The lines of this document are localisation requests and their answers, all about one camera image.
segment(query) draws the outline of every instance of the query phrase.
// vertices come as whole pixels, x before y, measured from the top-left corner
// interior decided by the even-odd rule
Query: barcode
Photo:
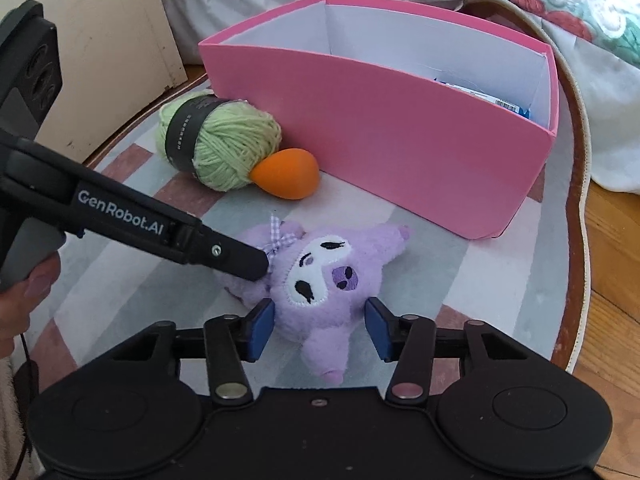
[[[511,110],[512,112],[516,112],[516,113],[518,112],[518,107],[517,106],[511,105],[511,104],[506,103],[504,101],[500,101],[500,99],[496,99],[495,103],[498,106],[501,106],[502,108],[507,108],[507,110]]]

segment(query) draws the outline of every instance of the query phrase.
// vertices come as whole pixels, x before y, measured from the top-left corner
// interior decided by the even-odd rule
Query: green yarn ball
[[[185,101],[204,94],[213,92],[190,92],[160,108],[156,146],[165,160],[169,122]],[[251,183],[249,172],[273,155],[281,140],[280,125],[270,114],[245,101],[224,103],[209,114],[198,134],[193,156],[198,180],[216,191],[244,187]]]

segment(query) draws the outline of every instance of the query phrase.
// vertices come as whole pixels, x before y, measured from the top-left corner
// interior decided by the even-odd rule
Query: blue gripper pad
[[[251,337],[247,342],[247,354],[250,360],[257,361],[262,355],[262,351],[273,332],[275,317],[276,306],[273,301],[270,301],[253,320]]]
[[[367,300],[364,304],[364,325],[380,359],[383,361],[391,359],[392,345],[388,326],[371,300]]]

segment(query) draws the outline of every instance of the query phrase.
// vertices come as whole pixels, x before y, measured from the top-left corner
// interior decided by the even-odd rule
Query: black cable
[[[31,358],[29,357],[29,351],[27,350],[27,342],[24,339],[24,334],[20,334],[20,340],[22,341],[22,349],[24,350],[24,357],[27,359],[27,373],[29,375],[29,403],[33,400],[35,395],[35,388],[33,384],[33,369],[31,367]],[[24,440],[22,441],[22,449],[20,450],[20,456],[18,457],[18,462],[15,464],[14,472],[11,473],[8,480],[17,480],[18,474],[20,473],[20,469],[22,469],[22,464],[24,463],[24,457],[27,455],[27,448],[29,447],[28,439],[27,439],[27,431],[25,428],[24,431]]]

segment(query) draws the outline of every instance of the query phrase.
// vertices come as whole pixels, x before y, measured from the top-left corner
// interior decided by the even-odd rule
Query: metal screw
[[[224,383],[216,388],[216,395],[220,397],[220,399],[236,400],[244,397],[248,391],[244,384]]]
[[[391,388],[391,393],[394,394],[398,399],[417,399],[424,393],[424,390],[422,389],[420,384],[399,383],[395,384]]]

